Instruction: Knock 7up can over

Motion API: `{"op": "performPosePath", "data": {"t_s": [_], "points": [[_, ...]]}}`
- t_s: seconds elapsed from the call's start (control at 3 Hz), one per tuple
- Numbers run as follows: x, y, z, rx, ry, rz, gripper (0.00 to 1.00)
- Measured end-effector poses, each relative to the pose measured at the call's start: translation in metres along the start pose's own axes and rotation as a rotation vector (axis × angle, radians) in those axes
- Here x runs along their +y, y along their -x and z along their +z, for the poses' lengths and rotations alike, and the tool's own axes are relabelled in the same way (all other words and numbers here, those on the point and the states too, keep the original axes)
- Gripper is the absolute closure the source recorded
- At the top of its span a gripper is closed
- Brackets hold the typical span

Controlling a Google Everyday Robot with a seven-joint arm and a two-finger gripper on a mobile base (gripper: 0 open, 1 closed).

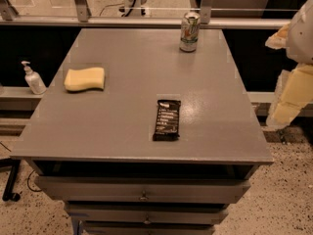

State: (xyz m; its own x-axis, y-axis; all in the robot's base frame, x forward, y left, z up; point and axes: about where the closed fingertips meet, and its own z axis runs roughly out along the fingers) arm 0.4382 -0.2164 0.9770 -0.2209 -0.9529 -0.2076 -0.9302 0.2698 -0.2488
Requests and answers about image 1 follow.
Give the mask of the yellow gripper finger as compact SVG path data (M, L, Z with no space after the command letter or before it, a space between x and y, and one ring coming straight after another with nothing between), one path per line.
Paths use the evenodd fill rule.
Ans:
M286 127L313 101L313 66L298 64L292 71L282 70L266 124Z
M286 49L289 28L289 24L281 27L277 32L275 32L266 40L265 46L275 50Z

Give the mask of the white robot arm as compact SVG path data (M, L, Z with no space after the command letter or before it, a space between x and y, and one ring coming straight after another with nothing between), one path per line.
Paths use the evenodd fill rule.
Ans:
M313 0L307 0L291 22L270 36L265 46L285 49L297 62L292 71L282 70L275 88L266 124L276 129L290 125L313 101Z

